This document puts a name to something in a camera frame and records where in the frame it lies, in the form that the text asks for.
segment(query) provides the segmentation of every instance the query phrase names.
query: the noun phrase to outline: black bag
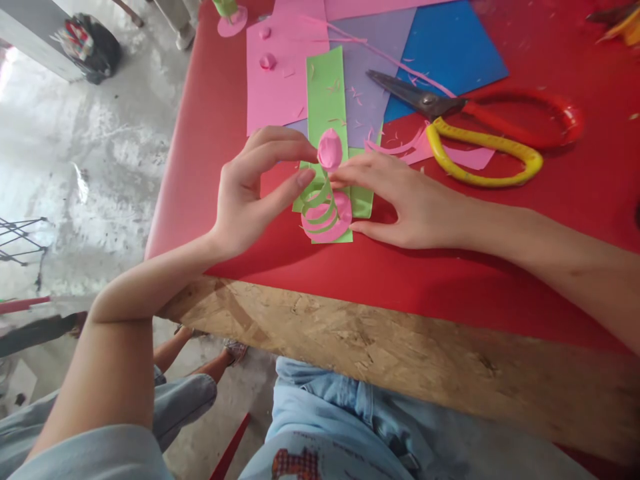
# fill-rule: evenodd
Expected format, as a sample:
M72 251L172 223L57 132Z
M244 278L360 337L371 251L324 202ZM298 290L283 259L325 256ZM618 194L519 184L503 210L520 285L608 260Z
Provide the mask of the black bag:
M114 76L122 50L118 40L98 20L77 13L66 20L65 28L58 34L65 52L88 82L99 85L105 78Z

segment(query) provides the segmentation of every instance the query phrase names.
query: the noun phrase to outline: scissors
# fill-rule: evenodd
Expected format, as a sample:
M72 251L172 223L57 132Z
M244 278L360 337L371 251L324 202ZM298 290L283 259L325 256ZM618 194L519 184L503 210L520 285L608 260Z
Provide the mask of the scissors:
M487 188L522 185L533 178L542 168L542 155L536 149L547 150L573 143L578 140L584 128L582 114L578 108L562 97L537 90L502 90L471 100L460 97L442 97L375 70L368 70L367 76L426 116L430 122L427 127L427 138L436 161L453 178L470 185ZM483 108L478 101L482 103L524 101L545 106L554 111L556 116L559 115L564 132L555 139L536 135ZM443 117L454 113L471 115L488 127L501 131L516 141L453 127L445 122ZM525 170L513 177L506 178L481 177L469 173L451 161L442 147L440 135L508 153L521 160L525 165Z

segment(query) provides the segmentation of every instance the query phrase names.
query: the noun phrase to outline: hand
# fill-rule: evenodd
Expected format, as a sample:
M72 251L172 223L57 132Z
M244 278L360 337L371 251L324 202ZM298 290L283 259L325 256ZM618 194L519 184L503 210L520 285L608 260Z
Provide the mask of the hand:
M396 223L358 221L351 230L408 249L463 247L467 226L474 220L471 210L481 203L378 152L350 159L329 178L333 188L360 185L373 190L398 213Z
M209 235L223 259L252 246L267 225L300 196L315 172L296 172L264 198L260 198L260 176L279 161L317 163L316 156L316 149L296 130L265 127L249 137L242 152L222 167L217 218Z

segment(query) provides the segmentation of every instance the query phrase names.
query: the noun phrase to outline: purple paper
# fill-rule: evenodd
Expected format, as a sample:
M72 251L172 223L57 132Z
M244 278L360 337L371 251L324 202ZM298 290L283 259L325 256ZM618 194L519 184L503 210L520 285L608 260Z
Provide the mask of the purple paper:
M307 119L302 119L285 125L286 128L298 130L298 132L302 133L306 138L309 138L309 123Z
M333 24L350 35L367 39L370 45L400 61L414 16L415 8L338 20ZM342 37L329 30L331 48L342 45L344 50L349 146L364 148L369 137L377 140L389 101L389 93L368 78L366 72L378 70L394 77L398 67L359 43L331 41Z

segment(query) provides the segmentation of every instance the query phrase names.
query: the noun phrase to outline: table leg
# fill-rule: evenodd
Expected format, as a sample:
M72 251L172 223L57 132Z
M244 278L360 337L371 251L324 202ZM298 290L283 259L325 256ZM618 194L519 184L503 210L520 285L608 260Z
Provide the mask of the table leg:
M118 5L122 10L126 12L128 16L131 17L131 21L135 24L136 27L142 27L145 22L138 16L136 12L134 12L130 6L126 5L122 0L113 0L113 2Z

